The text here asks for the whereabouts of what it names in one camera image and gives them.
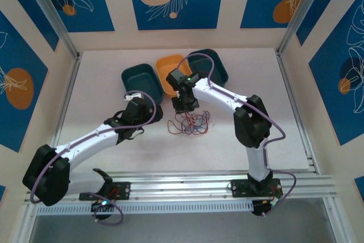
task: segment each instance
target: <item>tangled wire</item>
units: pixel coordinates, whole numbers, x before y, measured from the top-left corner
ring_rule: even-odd
[[[178,125],[172,120],[168,120],[168,132],[173,135],[203,135],[209,130],[210,112],[204,110],[202,114],[183,113],[176,114],[175,120]],[[171,131],[171,126],[175,127],[175,132]]]

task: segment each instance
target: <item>line-drawn leaf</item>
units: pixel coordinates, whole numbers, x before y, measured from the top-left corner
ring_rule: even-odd
[[[93,11],[93,5],[90,0],[73,0],[73,1],[78,7],[88,9],[89,11]]]
[[[354,91],[354,113],[361,113],[364,111],[364,85],[363,82],[358,85]]]
[[[362,47],[351,47],[349,48],[349,55],[351,57],[351,64],[353,68],[355,68],[358,73],[363,76],[364,69],[364,49]]]
[[[0,66],[0,94],[2,94],[5,91],[5,77],[6,73],[3,71],[3,69]]]
[[[0,48],[2,48],[6,42],[7,33],[6,32],[0,32]]]
[[[364,12],[361,6],[358,6],[351,20],[346,43],[350,46],[361,46],[364,43]]]
[[[147,13],[152,13],[152,15],[149,17],[148,21],[156,18],[158,15],[163,13],[163,10],[165,9],[166,5],[160,5],[160,6],[151,6],[151,8],[147,11]]]

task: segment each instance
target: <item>red wire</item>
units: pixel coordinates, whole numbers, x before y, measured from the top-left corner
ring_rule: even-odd
[[[115,198],[114,198],[114,200],[117,200],[117,199],[118,199],[118,195],[120,194],[120,189],[114,188],[114,189],[111,191],[111,193],[109,193],[109,195],[108,195],[106,198],[107,198],[107,199],[110,199],[110,198],[111,198],[111,195],[112,195],[113,193],[116,193],[116,194],[115,194]]]
[[[178,127],[172,120],[167,121],[167,128],[168,132],[173,135],[179,135],[181,133],[184,133],[186,135],[203,135],[208,132],[209,130],[209,117],[210,113],[208,111],[204,111],[204,114],[191,114],[191,113],[182,113],[179,114],[180,117],[183,118],[182,121],[180,121],[177,118],[177,114],[175,114],[175,120],[177,123],[180,124],[180,127]],[[173,124],[177,132],[172,132],[170,129],[170,123]]]

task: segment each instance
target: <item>purple cable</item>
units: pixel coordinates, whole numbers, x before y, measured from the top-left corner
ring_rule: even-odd
[[[95,222],[96,223],[99,223],[101,225],[105,225],[105,226],[117,226],[117,225],[120,225],[122,224],[123,220],[124,220],[124,214],[122,212],[122,210],[119,208],[119,206],[117,206],[117,204],[113,201],[111,201],[110,199],[106,198],[106,197],[103,197],[103,196],[100,196],[96,193],[86,193],[90,196],[94,196],[94,197],[97,197],[99,199],[102,199],[102,200],[106,200],[108,203],[110,203],[116,210],[119,211],[120,215],[121,215],[121,218],[118,222],[115,222],[115,223],[106,223],[106,222],[101,222],[99,221],[99,219],[96,218],[96,213],[100,210],[100,208],[102,208],[101,206],[99,206],[95,211],[94,211],[94,214],[93,214],[93,218],[95,219]]]
[[[155,114],[156,114],[156,105],[154,100],[152,99],[152,97],[150,97],[147,93],[142,92],[142,91],[138,91],[138,90],[131,90],[125,93],[124,96],[128,95],[128,94],[134,94],[134,93],[141,93],[145,96],[147,96],[149,98],[149,100],[151,100],[151,102],[153,103],[153,115],[152,117],[145,123],[141,124],[141,125],[126,125],[126,126],[118,126],[118,127],[113,127],[113,128],[109,128],[109,129],[105,129],[105,130],[101,130],[100,132],[98,132],[98,134],[103,134],[103,133],[107,133],[110,131],[115,131],[118,129],[133,129],[133,128],[140,128],[143,127],[144,125],[148,125],[151,121],[153,121]],[[42,177],[44,176],[44,174],[47,172],[48,168],[50,168],[52,166],[52,164],[59,158],[61,157],[63,154],[65,154],[66,152],[68,152],[70,149],[76,147],[77,145],[80,145],[81,143],[88,141],[89,139],[98,136],[97,133],[91,134],[81,140],[79,140],[78,142],[73,143],[72,145],[70,145],[69,148],[65,148],[64,150],[62,150],[61,152],[59,152],[57,155],[55,155],[47,164],[46,166],[44,166],[44,168],[42,169],[42,171],[40,172],[39,176],[37,177],[37,179],[35,180],[35,183],[33,185],[32,191],[30,193],[30,202],[32,202],[33,204],[36,203],[40,203],[40,200],[34,200],[34,195],[35,195],[35,191],[39,185],[40,180],[42,179]]]
[[[200,55],[200,56],[204,56],[204,57],[207,57],[210,61],[211,61],[211,64],[212,64],[212,67],[211,67],[211,70],[208,74],[208,78],[207,78],[207,82],[208,82],[208,85],[213,89],[213,90],[216,90],[217,92],[220,92],[232,99],[235,100],[235,97],[223,90],[220,90],[214,86],[211,86],[211,75],[212,75],[212,72],[214,70],[214,60],[211,58],[211,56],[207,55],[207,54],[204,54],[204,53],[192,53],[190,55],[187,55],[184,59],[182,59],[177,68],[179,68],[179,66],[181,66],[182,62],[184,60],[186,60],[187,58],[191,57],[191,56],[196,56],[196,55]],[[282,197],[282,199],[277,203],[276,206],[274,206],[272,208],[272,210],[270,210],[267,214],[271,213],[274,208],[276,208],[279,204],[281,204],[283,201],[285,201],[285,199],[290,195],[290,193],[293,191],[294,187],[296,186],[296,183],[297,183],[297,177],[293,174],[293,173],[290,173],[290,172],[287,172],[287,171],[281,171],[281,170],[273,170],[273,169],[270,169],[269,166],[268,166],[268,159],[267,159],[267,150],[266,150],[266,147],[269,143],[272,143],[272,142],[276,142],[276,141],[280,141],[282,139],[285,139],[286,138],[286,133],[284,132],[284,130],[275,122],[273,121],[269,116],[265,115],[262,111],[260,111],[258,108],[256,108],[254,105],[251,105],[249,104],[248,102],[244,102],[240,99],[237,100],[238,102],[240,102],[241,104],[243,105],[246,105],[247,107],[249,107],[250,109],[254,110],[255,112],[257,112],[259,115],[261,115],[264,119],[266,119],[268,122],[270,122],[271,124],[273,124],[277,129],[278,131],[282,134],[281,137],[277,137],[277,138],[274,138],[274,139],[270,139],[268,140],[264,145],[263,145],[263,156],[264,156],[264,165],[267,167],[267,169],[269,169],[270,171],[272,172],[275,172],[275,173],[280,173],[280,174],[286,174],[286,175],[291,175],[293,177],[293,185],[292,187],[288,190],[288,192]]]
[[[207,54],[204,54],[204,53],[192,53],[192,54],[190,54],[190,55],[187,55],[185,58],[183,58],[179,63],[178,63],[178,66],[177,66],[177,68],[179,68],[181,65],[182,65],[182,63],[183,63],[183,61],[184,60],[186,60],[187,58],[189,58],[189,57],[192,57],[192,56],[203,56],[203,57],[206,57],[206,58],[208,58],[210,61],[211,61],[211,70],[210,70],[210,72],[209,72],[209,74],[208,74],[208,76],[207,76],[207,82],[208,82],[208,84],[209,84],[209,86],[211,86],[211,76],[212,76],[212,73],[213,73],[213,71],[214,71],[214,69],[215,69],[215,62],[214,62],[214,60],[211,58],[211,56],[209,56],[209,55],[207,55]]]

